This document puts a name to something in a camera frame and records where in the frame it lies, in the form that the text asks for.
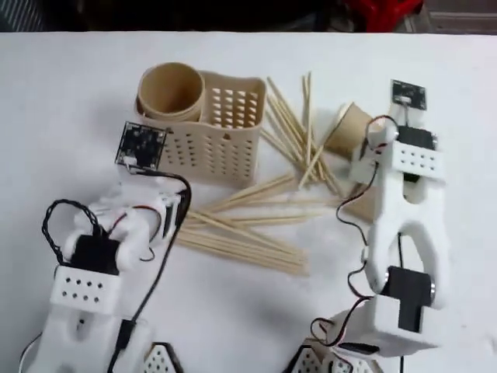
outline paper cup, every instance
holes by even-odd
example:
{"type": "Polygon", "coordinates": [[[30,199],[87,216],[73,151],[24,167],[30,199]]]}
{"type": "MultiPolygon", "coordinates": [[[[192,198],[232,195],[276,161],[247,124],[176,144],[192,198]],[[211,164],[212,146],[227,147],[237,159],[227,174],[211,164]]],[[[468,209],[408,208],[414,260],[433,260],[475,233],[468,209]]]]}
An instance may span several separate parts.
{"type": "Polygon", "coordinates": [[[325,149],[345,159],[352,159],[354,149],[364,140],[366,126],[371,119],[355,103],[342,105],[325,141],[325,149]]]}
{"type": "Polygon", "coordinates": [[[203,105],[202,75],[186,64],[169,62],[149,68],[138,86],[138,101],[147,117],[197,121],[203,105]]]}

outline pile of chopsticks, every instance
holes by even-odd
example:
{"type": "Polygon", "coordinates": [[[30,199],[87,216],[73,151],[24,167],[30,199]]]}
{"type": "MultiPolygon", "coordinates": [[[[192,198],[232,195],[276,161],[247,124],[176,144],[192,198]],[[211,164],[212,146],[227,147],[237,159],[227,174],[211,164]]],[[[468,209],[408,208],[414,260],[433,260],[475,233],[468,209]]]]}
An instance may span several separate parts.
{"type": "Polygon", "coordinates": [[[309,205],[326,204],[325,201],[267,201],[268,198],[294,190],[297,181],[286,174],[241,190],[229,198],[189,211],[178,235],[178,243],[207,253],[229,259],[241,260],[261,267],[280,270],[289,274],[307,274],[305,252],[286,242],[269,237],[252,229],[257,225],[294,224],[318,215],[318,212],[305,214],[279,214],[259,216],[227,216],[233,208],[257,207],[267,204],[309,205]]]}
{"type": "Polygon", "coordinates": [[[324,182],[333,194],[343,198],[345,195],[338,180],[322,158],[324,145],[317,147],[315,144],[311,115],[311,73],[302,77],[304,94],[302,120],[297,119],[273,80],[268,78],[267,81],[274,96],[268,95],[271,111],[267,111],[266,116],[273,126],[275,135],[262,130],[262,136],[303,172],[298,184],[299,189],[309,180],[324,182]]]}

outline white tabletop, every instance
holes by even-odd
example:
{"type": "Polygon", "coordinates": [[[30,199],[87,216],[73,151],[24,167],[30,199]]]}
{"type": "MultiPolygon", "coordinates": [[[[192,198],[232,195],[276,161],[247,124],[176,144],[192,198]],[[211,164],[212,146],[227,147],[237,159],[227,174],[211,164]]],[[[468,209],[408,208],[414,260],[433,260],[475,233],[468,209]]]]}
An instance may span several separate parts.
{"type": "MultiPolygon", "coordinates": [[[[142,72],[163,61],[234,76],[271,75],[295,105],[313,73],[313,101],[331,118],[355,100],[371,114],[389,104],[390,79],[427,88],[426,127],[447,154],[447,229],[452,244],[452,335],[444,348],[406,358],[406,371],[491,371],[497,363],[493,221],[497,38],[433,35],[52,33],[0,34],[0,365],[13,371],[43,327],[56,263],[40,233],[60,197],[89,203],[116,181],[113,160],[142,72]]],[[[290,169],[266,143],[258,179],[290,169]]],[[[194,204],[229,190],[196,185],[194,204]]],[[[61,209],[54,235],[71,229],[61,209]]],[[[309,278],[220,260],[176,246],[145,316],[189,373],[274,373],[310,321],[351,306],[346,273],[360,237],[333,214],[274,235],[310,258],[309,278]]],[[[158,263],[143,266],[152,275],[158,263]]],[[[383,362],[396,371],[398,360],[383,362]]]]}

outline plastic basket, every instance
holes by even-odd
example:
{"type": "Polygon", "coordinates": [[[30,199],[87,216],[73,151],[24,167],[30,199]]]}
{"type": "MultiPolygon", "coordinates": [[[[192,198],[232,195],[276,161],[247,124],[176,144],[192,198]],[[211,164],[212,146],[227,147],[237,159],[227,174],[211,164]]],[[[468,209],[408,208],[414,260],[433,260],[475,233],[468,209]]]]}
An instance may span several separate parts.
{"type": "Polygon", "coordinates": [[[199,122],[154,120],[136,102],[142,123],[169,130],[158,169],[193,180],[246,187],[255,176],[266,84],[259,78],[201,74],[205,93],[199,122]]]}

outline red object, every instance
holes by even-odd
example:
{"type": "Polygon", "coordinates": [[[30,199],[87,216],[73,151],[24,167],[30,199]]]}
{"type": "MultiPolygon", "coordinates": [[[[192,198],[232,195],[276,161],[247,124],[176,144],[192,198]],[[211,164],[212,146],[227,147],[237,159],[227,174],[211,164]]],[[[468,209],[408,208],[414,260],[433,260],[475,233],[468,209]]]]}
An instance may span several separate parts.
{"type": "Polygon", "coordinates": [[[399,21],[421,7],[423,0],[346,0],[366,19],[367,33],[390,33],[399,21]]]}

